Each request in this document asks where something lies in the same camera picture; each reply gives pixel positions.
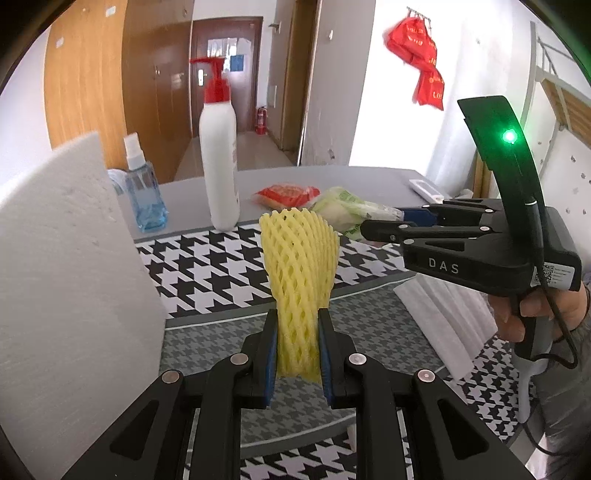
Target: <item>human hand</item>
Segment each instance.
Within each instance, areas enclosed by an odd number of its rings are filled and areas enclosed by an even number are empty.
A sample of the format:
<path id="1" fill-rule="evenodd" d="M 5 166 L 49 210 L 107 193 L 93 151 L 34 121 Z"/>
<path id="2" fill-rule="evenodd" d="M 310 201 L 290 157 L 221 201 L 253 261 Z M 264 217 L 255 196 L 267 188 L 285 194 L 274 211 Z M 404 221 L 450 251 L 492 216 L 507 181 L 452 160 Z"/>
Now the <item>human hand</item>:
<path id="1" fill-rule="evenodd" d="M 574 330 L 583 321 L 587 312 L 587 291 L 581 282 L 579 291 L 564 291 L 550 289 L 558 309 L 569 330 Z M 518 316 L 511 312 L 511 304 L 508 298 L 488 296 L 488 302 L 495 312 L 498 336 L 508 342 L 521 342 L 525 336 L 525 327 Z M 524 317 L 552 317 L 552 310 L 541 288 L 537 288 L 519 304 L 521 315 Z M 562 332 L 556 323 L 554 325 L 554 340 L 560 338 Z"/>

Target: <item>transparent bottle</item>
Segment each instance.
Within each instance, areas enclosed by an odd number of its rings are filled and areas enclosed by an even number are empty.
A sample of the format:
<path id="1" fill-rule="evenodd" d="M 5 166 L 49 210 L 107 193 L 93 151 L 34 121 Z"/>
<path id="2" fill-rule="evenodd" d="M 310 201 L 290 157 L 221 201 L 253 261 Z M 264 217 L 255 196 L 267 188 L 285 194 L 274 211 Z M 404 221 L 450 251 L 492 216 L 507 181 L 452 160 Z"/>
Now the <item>transparent bottle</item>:
<path id="1" fill-rule="evenodd" d="M 125 137 L 124 142 L 129 165 L 126 186 L 135 221 L 142 232 L 160 230 L 166 227 L 168 210 L 160 195 L 154 168 L 145 160 L 137 133 Z"/>

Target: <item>green led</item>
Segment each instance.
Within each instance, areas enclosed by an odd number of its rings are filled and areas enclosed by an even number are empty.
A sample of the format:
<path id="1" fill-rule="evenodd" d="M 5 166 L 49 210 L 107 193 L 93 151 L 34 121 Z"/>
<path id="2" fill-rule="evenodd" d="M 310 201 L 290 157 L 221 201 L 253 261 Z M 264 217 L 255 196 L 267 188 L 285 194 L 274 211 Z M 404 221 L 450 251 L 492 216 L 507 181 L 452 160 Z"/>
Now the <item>green led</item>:
<path id="1" fill-rule="evenodd" d="M 503 141 L 513 145 L 517 141 L 517 133 L 512 128 L 503 134 Z"/>

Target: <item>red bottle cap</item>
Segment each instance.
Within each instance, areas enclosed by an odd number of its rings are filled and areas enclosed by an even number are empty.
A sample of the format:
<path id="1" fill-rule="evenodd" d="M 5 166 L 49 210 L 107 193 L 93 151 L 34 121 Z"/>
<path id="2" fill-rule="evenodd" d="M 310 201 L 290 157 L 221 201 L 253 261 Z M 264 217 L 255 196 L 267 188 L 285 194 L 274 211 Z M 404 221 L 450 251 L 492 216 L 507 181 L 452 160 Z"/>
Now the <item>red bottle cap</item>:
<path id="1" fill-rule="evenodd" d="M 189 63 L 209 63 L 212 66 L 213 80 L 205 86 L 203 101 L 205 103 L 220 103 L 230 101 L 230 83 L 222 77 L 225 57 L 201 57 L 191 59 Z"/>

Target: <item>screw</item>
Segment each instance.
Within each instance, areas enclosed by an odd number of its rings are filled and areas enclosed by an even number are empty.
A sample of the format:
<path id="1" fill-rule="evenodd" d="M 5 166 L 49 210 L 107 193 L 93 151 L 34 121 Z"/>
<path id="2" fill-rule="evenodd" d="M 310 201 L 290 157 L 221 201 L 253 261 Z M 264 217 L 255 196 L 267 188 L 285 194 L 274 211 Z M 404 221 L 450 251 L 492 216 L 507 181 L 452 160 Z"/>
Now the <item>screw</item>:
<path id="1" fill-rule="evenodd" d="M 352 353 L 349 355 L 349 362 L 354 365 L 363 365 L 367 360 L 367 357 L 362 353 Z"/>
<path id="2" fill-rule="evenodd" d="M 248 355 L 245 353 L 235 353 L 230 357 L 230 361 L 234 365 L 244 365 L 246 362 L 248 362 Z"/>
<path id="3" fill-rule="evenodd" d="M 431 383 L 433 381 L 435 381 L 435 374 L 433 372 L 431 372 L 430 370 L 421 370 L 418 374 L 418 379 L 421 382 L 425 382 L 425 383 Z"/>
<path id="4" fill-rule="evenodd" d="M 162 381 L 164 383 L 175 383 L 181 375 L 176 370 L 168 370 L 162 374 Z"/>

